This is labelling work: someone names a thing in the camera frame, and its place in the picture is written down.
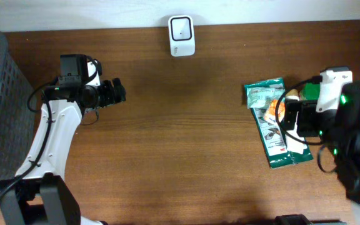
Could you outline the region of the small orange packet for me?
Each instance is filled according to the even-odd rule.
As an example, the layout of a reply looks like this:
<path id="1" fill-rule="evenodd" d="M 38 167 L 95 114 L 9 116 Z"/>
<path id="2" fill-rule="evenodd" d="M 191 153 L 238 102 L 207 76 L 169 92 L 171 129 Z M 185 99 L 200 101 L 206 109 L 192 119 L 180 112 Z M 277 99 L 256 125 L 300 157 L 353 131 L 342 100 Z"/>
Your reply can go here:
<path id="1" fill-rule="evenodd" d="M 267 123 L 275 124 L 276 123 L 276 105 L 278 103 L 277 99 L 273 99 L 267 108 L 266 112 L 264 113 L 263 119 Z M 279 119 L 279 122 L 281 122 L 284 119 L 284 115 L 286 112 L 285 103 L 281 102 L 279 104 L 278 110 L 277 110 L 277 116 Z"/>

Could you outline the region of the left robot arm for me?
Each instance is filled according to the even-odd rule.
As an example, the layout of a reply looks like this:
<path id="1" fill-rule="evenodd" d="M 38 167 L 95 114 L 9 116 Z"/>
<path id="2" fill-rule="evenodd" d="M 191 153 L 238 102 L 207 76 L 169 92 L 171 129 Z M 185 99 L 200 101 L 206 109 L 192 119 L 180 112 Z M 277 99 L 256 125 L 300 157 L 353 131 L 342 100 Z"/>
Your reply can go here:
<path id="1" fill-rule="evenodd" d="M 39 87 L 40 123 L 31 148 L 15 177 L 0 181 L 0 210 L 6 224 L 99 224 L 84 217 L 64 182 L 66 161 L 84 113 L 126 100 L 120 79 Z"/>

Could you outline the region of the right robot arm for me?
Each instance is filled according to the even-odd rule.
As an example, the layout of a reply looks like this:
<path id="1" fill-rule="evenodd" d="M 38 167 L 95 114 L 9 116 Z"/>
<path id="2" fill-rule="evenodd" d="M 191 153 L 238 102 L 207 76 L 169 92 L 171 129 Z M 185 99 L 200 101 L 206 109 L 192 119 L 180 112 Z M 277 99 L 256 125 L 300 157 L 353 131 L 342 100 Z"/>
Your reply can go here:
<path id="1" fill-rule="evenodd" d="M 331 171 L 344 186 L 360 224 L 360 81 L 345 84 L 338 101 L 331 112 L 314 112 L 317 100 L 287 100 L 279 127 L 284 133 L 297 127 L 299 136 L 319 136 L 317 145 L 333 155 L 335 167 Z"/>

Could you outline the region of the white cream tube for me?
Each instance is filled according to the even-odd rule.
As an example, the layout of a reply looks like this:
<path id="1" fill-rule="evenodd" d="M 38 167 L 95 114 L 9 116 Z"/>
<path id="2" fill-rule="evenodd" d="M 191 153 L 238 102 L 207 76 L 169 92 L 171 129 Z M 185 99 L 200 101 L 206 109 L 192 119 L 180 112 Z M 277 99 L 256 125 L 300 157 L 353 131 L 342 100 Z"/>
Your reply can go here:
<path id="1" fill-rule="evenodd" d="M 286 100 L 296 100 L 299 101 L 299 93 L 296 89 L 290 90 L 285 97 Z M 297 125 L 296 122 L 294 123 L 294 129 L 292 131 L 288 131 L 289 134 L 294 136 L 295 138 L 298 138 L 300 141 L 303 141 L 304 139 L 297 134 Z M 286 136 L 286 144 L 287 144 L 287 151 L 292 153 L 298 153 L 303 154 L 304 150 L 307 148 L 306 144 L 303 144 L 301 142 L 298 142 L 294 139 L 292 139 L 289 136 Z"/>

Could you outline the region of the mint green tissue packet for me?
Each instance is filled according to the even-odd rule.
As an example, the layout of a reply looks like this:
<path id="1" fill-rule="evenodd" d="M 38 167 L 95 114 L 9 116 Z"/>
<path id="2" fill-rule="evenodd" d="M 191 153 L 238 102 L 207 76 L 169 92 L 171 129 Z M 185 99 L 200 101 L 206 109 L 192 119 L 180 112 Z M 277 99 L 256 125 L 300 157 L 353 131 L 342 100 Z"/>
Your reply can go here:
<path id="1" fill-rule="evenodd" d="M 268 108 L 274 99 L 278 99 L 285 89 L 275 87 L 247 87 L 248 108 Z"/>

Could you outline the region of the green lid jar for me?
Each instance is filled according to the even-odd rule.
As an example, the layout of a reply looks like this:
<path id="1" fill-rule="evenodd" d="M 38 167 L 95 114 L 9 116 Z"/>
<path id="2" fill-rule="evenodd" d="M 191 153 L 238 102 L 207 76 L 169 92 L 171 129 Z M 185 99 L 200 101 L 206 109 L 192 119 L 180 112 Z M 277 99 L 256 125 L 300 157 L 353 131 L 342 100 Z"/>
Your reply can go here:
<path id="1" fill-rule="evenodd" d="M 320 93 L 320 85 L 307 83 L 299 92 L 300 100 L 318 100 Z"/>

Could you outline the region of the green wipes packet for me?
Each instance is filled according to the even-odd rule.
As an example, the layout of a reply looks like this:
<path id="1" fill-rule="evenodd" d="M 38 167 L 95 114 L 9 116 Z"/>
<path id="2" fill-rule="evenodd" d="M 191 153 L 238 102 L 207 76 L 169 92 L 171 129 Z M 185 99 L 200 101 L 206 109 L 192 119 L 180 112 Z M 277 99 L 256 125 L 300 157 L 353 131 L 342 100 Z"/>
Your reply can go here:
<path id="1" fill-rule="evenodd" d="M 268 79 L 252 84 L 244 85 L 246 88 L 264 87 L 264 88 L 283 88 L 283 78 Z M 308 162 L 313 159 L 309 147 L 304 150 L 303 154 L 292 153 L 287 151 L 286 137 L 280 130 L 277 123 L 271 124 L 263 119 L 267 108 L 248 108 L 251 110 L 257 124 L 257 129 L 261 137 L 262 144 L 269 162 L 270 168 L 280 168 L 294 164 Z"/>

